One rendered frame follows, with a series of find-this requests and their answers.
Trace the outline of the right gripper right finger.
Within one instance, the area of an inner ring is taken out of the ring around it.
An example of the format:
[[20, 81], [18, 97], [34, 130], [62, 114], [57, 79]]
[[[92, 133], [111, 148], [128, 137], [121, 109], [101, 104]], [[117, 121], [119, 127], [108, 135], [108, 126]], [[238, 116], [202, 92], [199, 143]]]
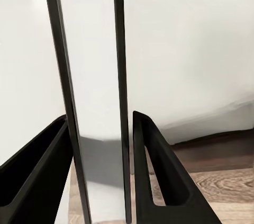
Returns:
[[[133, 111], [136, 224], [222, 224], [146, 114]], [[166, 206], [153, 202], [145, 146]]]

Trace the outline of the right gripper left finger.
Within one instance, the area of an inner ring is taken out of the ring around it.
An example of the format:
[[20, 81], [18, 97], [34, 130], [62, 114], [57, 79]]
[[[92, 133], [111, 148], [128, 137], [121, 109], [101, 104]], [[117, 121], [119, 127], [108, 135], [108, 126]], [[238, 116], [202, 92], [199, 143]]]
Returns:
[[54, 224], [72, 158], [64, 114], [0, 166], [0, 224]]

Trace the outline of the hardback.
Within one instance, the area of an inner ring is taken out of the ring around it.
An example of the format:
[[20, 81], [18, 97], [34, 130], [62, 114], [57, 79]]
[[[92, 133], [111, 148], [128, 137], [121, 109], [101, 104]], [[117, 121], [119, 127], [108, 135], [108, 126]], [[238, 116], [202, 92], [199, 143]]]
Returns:
[[85, 224], [132, 223], [124, 0], [47, 0]]

